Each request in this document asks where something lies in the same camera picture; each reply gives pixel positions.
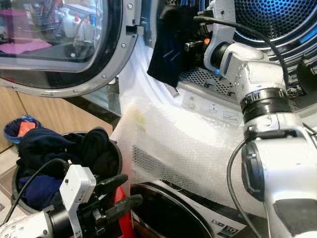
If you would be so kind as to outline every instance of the dryer door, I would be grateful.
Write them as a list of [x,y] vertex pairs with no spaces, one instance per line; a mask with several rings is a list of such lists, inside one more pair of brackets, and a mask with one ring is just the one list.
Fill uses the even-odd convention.
[[72,97],[106,85],[128,61],[140,0],[13,0],[0,7],[0,86]]

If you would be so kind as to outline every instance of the pink towel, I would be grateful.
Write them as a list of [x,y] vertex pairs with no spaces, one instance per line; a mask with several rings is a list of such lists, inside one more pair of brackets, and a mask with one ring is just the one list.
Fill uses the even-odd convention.
[[42,41],[41,39],[33,39],[31,42],[17,44],[2,44],[0,45],[0,51],[5,52],[7,54],[21,54],[26,51],[35,51],[43,48],[47,48],[52,46],[51,44]]

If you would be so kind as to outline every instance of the bubble wrap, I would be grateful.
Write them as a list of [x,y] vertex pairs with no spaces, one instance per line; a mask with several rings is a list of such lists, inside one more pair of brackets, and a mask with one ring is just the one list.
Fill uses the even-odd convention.
[[[226,168],[243,139],[241,127],[140,98],[131,102],[111,138],[121,150],[123,172],[130,182],[165,179],[235,208]],[[235,192],[245,211],[265,217],[262,203],[244,190],[240,165],[241,154],[232,168]]]

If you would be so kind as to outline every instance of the black laundry bin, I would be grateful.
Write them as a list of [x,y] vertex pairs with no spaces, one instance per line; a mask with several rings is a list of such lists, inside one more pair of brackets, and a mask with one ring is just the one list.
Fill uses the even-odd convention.
[[[80,135],[87,134],[86,132],[72,132],[72,134],[74,134],[74,133],[80,134]],[[109,142],[110,142],[110,149],[112,150],[113,153],[117,154],[118,171],[117,171],[117,173],[115,175],[118,175],[118,174],[120,174],[122,172],[122,155],[121,155],[121,152],[119,150],[119,147],[116,144],[116,141],[109,140]],[[14,172],[14,175],[13,175],[13,178],[12,178],[12,193],[13,193],[12,200],[13,200],[13,202],[19,195],[19,192],[20,192],[20,190],[18,189],[19,188],[19,180],[20,180],[21,175],[23,174],[23,172],[24,172],[24,168],[22,166],[18,165],[16,167],[16,169],[15,169],[15,172]],[[22,198],[19,200],[18,204],[24,210],[28,211],[29,213],[37,213],[37,212],[39,212],[39,210],[34,209],[33,207],[31,207],[27,203],[25,203]]]

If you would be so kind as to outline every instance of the floor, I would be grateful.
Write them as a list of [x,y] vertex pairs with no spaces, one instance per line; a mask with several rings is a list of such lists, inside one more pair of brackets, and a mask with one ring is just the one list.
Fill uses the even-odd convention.
[[[0,154],[0,224],[4,221],[12,197],[12,177],[16,168],[18,154],[16,147],[10,147]],[[11,218],[28,215],[28,212],[17,206]]]

